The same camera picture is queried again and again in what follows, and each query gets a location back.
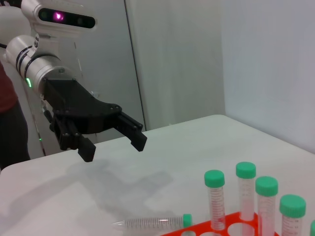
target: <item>person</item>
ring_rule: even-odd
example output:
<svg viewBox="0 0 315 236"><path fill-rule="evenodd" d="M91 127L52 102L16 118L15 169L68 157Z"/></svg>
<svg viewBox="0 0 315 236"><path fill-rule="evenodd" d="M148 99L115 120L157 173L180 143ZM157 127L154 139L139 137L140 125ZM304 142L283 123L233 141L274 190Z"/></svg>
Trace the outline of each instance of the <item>person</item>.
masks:
<svg viewBox="0 0 315 236"><path fill-rule="evenodd" d="M28 160L28 126L0 61L0 169Z"/></svg>

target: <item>test tube rack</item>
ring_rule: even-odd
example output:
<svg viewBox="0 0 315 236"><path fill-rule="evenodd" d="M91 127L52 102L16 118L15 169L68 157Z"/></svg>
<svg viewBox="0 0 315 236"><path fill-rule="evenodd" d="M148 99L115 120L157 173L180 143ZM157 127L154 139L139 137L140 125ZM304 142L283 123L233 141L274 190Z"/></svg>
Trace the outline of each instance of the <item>test tube rack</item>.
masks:
<svg viewBox="0 0 315 236"><path fill-rule="evenodd" d="M257 214L255 213L254 220L244 221L244 220L240 219L240 213L239 212L225 216L226 227L224 230L221 230L221 231L214 231L211 228L211 221L206 221L206 222L203 222L201 224L193 225L193 226L188 227L188 228L184 228L184 229L172 232L172 233L165 234L163 236L181 236L182 233L189 232L189 231L195 232L196 236L201 236L204 233L216 233L216 235L229 236L228 228L231 225L236 224L236 223L245 223L245 224L251 225L255 230L254 236L258 236L258 216L257 216Z"/></svg>

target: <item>green cap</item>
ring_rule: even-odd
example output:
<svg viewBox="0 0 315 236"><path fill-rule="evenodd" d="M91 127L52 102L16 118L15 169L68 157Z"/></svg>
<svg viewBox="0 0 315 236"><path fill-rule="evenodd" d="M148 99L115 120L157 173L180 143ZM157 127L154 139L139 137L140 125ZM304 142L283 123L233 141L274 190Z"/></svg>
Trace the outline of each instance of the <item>green cap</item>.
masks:
<svg viewBox="0 0 315 236"><path fill-rule="evenodd" d="M240 162L236 165L236 176L251 179L256 177L256 166L252 162Z"/></svg>
<svg viewBox="0 0 315 236"><path fill-rule="evenodd" d="M315 236L315 220L311 223L310 236Z"/></svg>
<svg viewBox="0 0 315 236"><path fill-rule="evenodd" d="M265 196L273 197L278 193L278 181L269 176L262 176L256 179L256 193Z"/></svg>
<svg viewBox="0 0 315 236"><path fill-rule="evenodd" d="M297 195L284 195L280 199L280 212L290 218L301 218L305 215L306 202Z"/></svg>
<svg viewBox="0 0 315 236"><path fill-rule="evenodd" d="M184 214L183 215L183 227L187 228L192 226L192 215L191 214Z"/></svg>
<svg viewBox="0 0 315 236"><path fill-rule="evenodd" d="M224 174L222 171L211 170L205 173L205 184L209 188L221 188L224 184Z"/></svg>

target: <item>clear plastic tube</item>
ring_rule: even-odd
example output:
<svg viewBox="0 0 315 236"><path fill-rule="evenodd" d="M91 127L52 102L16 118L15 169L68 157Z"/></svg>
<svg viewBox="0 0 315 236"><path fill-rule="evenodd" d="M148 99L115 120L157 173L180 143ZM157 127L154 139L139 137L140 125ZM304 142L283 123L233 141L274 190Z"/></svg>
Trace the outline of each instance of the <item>clear plastic tube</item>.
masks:
<svg viewBox="0 0 315 236"><path fill-rule="evenodd" d="M190 214L164 218L127 219L113 223L117 230L179 230L192 225Z"/></svg>
<svg viewBox="0 0 315 236"><path fill-rule="evenodd" d="M225 211L223 187L208 188L211 214L211 227L214 230L225 229Z"/></svg>
<svg viewBox="0 0 315 236"><path fill-rule="evenodd" d="M276 196L265 197L258 195L258 235L275 235L275 206Z"/></svg>
<svg viewBox="0 0 315 236"><path fill-rule="evenodd" d="M301 236L302 218L290 218L282 215L282 236Z"/></svg>
<svg viewBox="0 0 315 236"><path fill-rule="evenodd" d="M241 219L251 221L254 219L254 179L238 178L238 186Z"/></svg>

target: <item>dark pants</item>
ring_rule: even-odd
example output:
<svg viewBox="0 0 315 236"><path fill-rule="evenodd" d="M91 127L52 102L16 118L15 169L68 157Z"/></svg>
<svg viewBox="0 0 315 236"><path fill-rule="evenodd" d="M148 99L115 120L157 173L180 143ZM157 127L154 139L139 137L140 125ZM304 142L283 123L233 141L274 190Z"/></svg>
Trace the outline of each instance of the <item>dark pants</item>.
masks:
<svg viewBox="0 0 315 236"><path fill-rule="evenodd" d="M0 113L0 169L30 160L28 151L28 125L20 103Z"/></svg>

